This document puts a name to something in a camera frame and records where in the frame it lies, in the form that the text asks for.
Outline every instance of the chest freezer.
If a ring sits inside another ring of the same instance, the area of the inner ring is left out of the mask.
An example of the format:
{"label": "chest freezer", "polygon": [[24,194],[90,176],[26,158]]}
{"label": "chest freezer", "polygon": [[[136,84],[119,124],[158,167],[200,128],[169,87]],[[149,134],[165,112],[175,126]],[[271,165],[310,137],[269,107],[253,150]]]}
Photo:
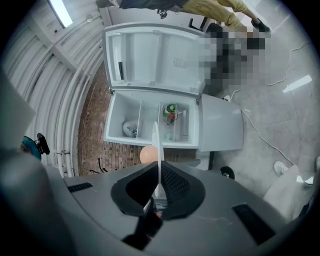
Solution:
{"label": "chest freezer", "polygon": [[239,106],[202,94],[206,60],[215,61],[201,31],[169,24],[124,23],[102,32],[112,97],[107,142],[152,144],[157,122],[164,148],[200,151],[243,147]]}

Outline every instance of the fluorescent light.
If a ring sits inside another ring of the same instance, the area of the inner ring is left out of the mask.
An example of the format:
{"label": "fluorescent light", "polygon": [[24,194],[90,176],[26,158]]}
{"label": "fluorescent light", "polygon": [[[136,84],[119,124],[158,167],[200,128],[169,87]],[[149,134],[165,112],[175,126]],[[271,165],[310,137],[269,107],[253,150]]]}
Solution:
{"label": "fluorescent light", "polygon": [[48,0],[48,2],[63,28],[73,23],[62,0]]}
{"label": "fluorescent light", "polygon": [[286,88],[283,90],[283,92],[284,93],[290,92],[290,91],[292,91],[294,89],[297,89],[300,86],[304,86],[307,83],[310,83],[311,81],[312,81],[311,76],[310,75],[306,75],[306,76],[300,78],[299,80],[287,85]]}

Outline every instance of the gray floor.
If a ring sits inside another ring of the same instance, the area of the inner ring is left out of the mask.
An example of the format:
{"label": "gray floor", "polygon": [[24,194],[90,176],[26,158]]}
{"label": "gray floor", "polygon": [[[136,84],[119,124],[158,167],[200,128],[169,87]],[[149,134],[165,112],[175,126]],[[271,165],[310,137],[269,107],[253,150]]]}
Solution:
{"label": "gray floor", "polygon": [[[278,1],[244,1],[272,30],[264,53],[251,53],[247,79],[228,81],[221,96],[236,92],[232,101],[252,119],[261,136],[279,148],[299,167],[305,179],[314,173],[314,160],[320,155],[320,66],[312,43],[292,52],[287,78],[282,80],[290,59],[290,50],[310,39],[294,16]],[[248,18],[243,23],[250,24]],[[300,81],[300,86],[293,84]],[[276,160],[292,164],[263,142],[249,120],[244,120],[243,150],[217,152],[214,166],[230,166],[236,180],[263,197],[278,176],[273,170]],[[297,212],[309,200],[312,188],[303,188],[297,196]]]}

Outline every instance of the orange ball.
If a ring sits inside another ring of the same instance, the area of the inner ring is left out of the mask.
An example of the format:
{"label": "orange ball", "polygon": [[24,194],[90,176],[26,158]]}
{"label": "orange ball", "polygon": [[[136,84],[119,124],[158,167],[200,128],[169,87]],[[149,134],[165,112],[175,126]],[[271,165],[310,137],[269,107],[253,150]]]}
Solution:
{"label": "orange ball", "polygon": [[142,164],[158,161],[158,149],[152,145],[145,146],[140,152]]}

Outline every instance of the power cord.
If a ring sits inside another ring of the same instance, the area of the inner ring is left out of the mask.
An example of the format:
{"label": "power cord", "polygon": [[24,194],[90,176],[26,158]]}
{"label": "power cord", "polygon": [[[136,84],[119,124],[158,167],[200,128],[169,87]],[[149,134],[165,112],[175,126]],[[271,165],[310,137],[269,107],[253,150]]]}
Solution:
{"label": "power cord", "polygon": [[288,68],[289,68],[289,65],[290,65],[290,62],[291,62],[292,52],[301,49],[302,47],[306,46],[306,45],[309,44],[309,43],[311,43],[311,42],[310,42],[310,41],[304,41],[303,44],[302,44],[302,46],[300,46],[300,47],[298,47],[298,48],[295,48],[295,49],[292,49],[292,50],[290,51],[290,60],[289,60],[289,62],[288,62],[288,65],[286,66],[286,71],[285,71],[285,77],[284,77],[284,79],[282,79],[282,80],[280,80],[280,81],[277,81],[277,82],[274,82],[274,83],[264,83],[264,84],[267,85],[267,86],[274,86],[274,85],[276,85],[276,84],[278,84],[278,83],[283,82],[284,80],[286,80],[287,75],[288,75]]}
{"label": "power cord", "polygon": [[[241,90],[235,90],[233,93],[232,93],[232,95],[231,95],[231,98],[230,98],[230,100],[228,100],[228,101],[230,101],[231,102],[231,100],[232,100],[232,98],[233,98],[233,96],[234,96],[234,94],[236,93],[236,92],[239,92],[239,91],[241,91]],[[273,146],[273,145],[271,145],[268,141],[266,141],[264,138],[262,138],[261,137],[261,135],[260,135],[260,133],[259,133],[259,131],[258,131],[258,129],[256,128],[256,126],[254,125],[254,123],[252,122],[252,120],[250,119],[250,117],[242,110],[242,108],[240,109],[241,111],[242,111],[242,113],[244,113],[244,115],[249,119],[249,121],[250,121],[250,123],[252,124],[252,126],[253,126],[253,128],[255,129],[255,131],[256,131],[256,133],[259,135],[259,137],[260,137],[260,139],[261,140],[263,140],[265,143],[267,143],[270,147],[272,147],[272,148],[274,148],[275,150],[277,150],[285,159],[287,159],[291,164],[295,164],[294,162],[292,162],[288,157],[286,157],[286,155],[284,154],[284,153],[282,153],[281,152],[281,150],[279,149],[279,148],[277,148],[277,147],[275,147],[275,146]]]}

